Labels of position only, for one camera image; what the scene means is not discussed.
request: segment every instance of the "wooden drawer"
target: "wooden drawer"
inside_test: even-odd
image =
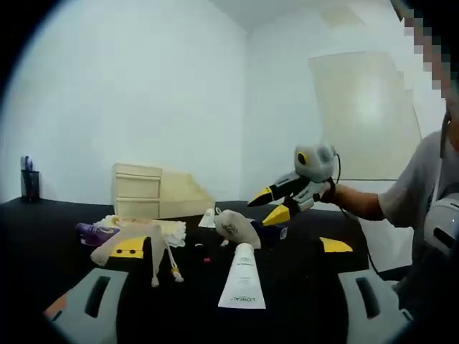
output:
[[[115,172],[121,174],[131,174],[134,176],[149,177],[161,177],[162,174],[162,170],[160,168],[148,166],[123,165],[121,163],[115,164]]]
[[[129,219],[157,219],[159,218],[159,200],[118,197],[115,212],[116,215]]]
[[[116,174],[116,196],[137,199],[159,198],[159,177]]]

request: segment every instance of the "white tube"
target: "white tube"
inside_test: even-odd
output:
[[[252,245],[237,245],[218,307],[266,309]]]

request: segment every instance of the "black cable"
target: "black cable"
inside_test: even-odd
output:
[[[339,183],[339,179],[341,177],[341,158],[339,154],[336,154],[336,156],[338,157],[338,178],[336,179],[336,184],[337,184]]]
[[[336,184],[338,184],[339,183],[339,179],[341,177],[341,158],[340,158],[339,154],[336,154],[336,156],[338,157],[338,178],[336,179]],[[348,221],[353,221],[351,219],[351,217],[340,206],[339,206],[339,210],[341,210],[341,213],[343,213],[344,217],[346,217],[346,219]],[[379,278],[381,278],[381,276],[379,275],[379,271],[374,266],[373,258],[372,258],[372,255],[370,254],[370,250],[369,249],[368,249],[368,258],[369,258],[370,264],[373,267],[374,272],[376,272],[376,274],[379,276]]]

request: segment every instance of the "ceiling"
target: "ceiling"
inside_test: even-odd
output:
[[[210,0],[242,28],[250,31],[278,16],[299,10],[317,0]]]

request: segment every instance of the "white panel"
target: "white panel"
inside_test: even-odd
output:
[[[245,65],[245,32],[207,0],[63,1],[4,97],[0,201],[21,194],[22,155],[44,199],[112,203],[118,161],[188,171],[237,199]]]
[[[397,179],[420,132],[403,78],[387,53],[309,60],[323,131],[341,156],[343,179]]]

